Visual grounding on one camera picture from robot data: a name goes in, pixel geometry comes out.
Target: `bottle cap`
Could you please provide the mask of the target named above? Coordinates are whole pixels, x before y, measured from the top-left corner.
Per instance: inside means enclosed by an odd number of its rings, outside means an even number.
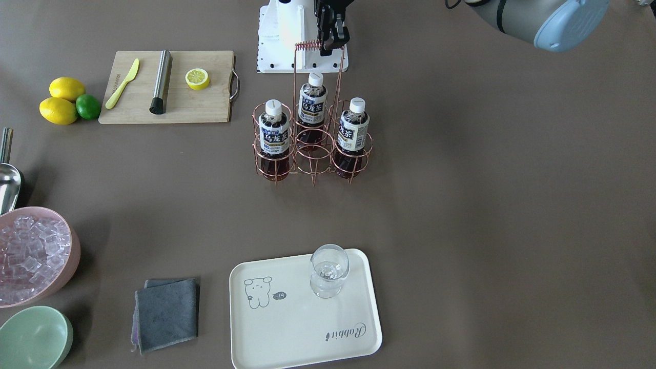
[[[270,116],[279,116],[283,112],[283,105],[278,100],[269,100],[266,102],[266,113]]]
[[[365,101],[361,97],[354,97],[351,99],[351,104],[348,109],[355,114],[360,114],[365,111]]]
[[[308,83],[314,87],[321,87],[323,85],[323,74],[319,72],[312,72],[308,76]]]

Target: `white tray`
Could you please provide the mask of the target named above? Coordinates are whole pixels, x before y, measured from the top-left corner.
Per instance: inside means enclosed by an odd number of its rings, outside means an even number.
[[[348,277],[330,299],[312,292],[310,254],[251,261],[232,270],[235,368],[291,368],[378,351],[382,330],[369,260],[360,250],[346,252]]]

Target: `pink bowl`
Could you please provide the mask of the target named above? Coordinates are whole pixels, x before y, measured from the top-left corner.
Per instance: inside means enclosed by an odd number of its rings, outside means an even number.
[[[64,266],[60,268],[59,273],[57,274],[55,279],[46,288],[42,289],[39,292],[35,292],[34,295],[18,303],[6,304],[6,305],[2,305],[2,303],[0,303],[0,309],[5,307],[14,307],[14,306],[25,305],[28,303],[33,303],[35,301],[43,299],[46,296],[52,295],[53,293],[57,292],[61,287],[64,287],[64,284],[66,284],[71,279],[71,277],[75,273],[75,270],[77,269],[77,265],[80,262],[80,241],[75,231],[71,228],[68,222],[66,222],[66,220],[61,215],[45,207],[39,207],[39,206],[21,207],[19,209],[0,215],[0,229],[5,228],[7,226],[13,227],[14,220],[16,220],[16,218],[19,215],[31,215],[37,218],[52,218],[52,219],[58,219],[63,221],[71,233],[71,250],[68,257],[66,258],[66,262],[64,263]],[[5,249],[5,245],[0,245],[0,253],[5,253],[5,251],[3,251],[4,249]]]

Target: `gray cloth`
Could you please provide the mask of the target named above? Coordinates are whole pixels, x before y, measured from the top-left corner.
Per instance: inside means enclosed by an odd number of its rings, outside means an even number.
[[[193,278],[147,280],[144,289],[134,293],[134,299],[132,343],[142,354],[198,336]]]

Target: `bottle label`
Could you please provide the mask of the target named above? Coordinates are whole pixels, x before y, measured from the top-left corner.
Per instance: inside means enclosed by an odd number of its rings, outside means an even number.
[[[298,118],[306,125],[317,125],[323,122],[324,109],[327,94],[319,97],[311,97],[303,90],[300,92],[298,104]]]
[[[349,151],[358,151],[364,148],[368,127],[368,114],[367,120],[364,123],[353,124],[344,119],[344,113],[342,113],[342,117],[339,119],[339,134],[337,135],[337,143],[341,148]]]
[[[260,148],[269,155],[282,154],[289,148],[289,121],[278,128],[266,127],[260,118]]]

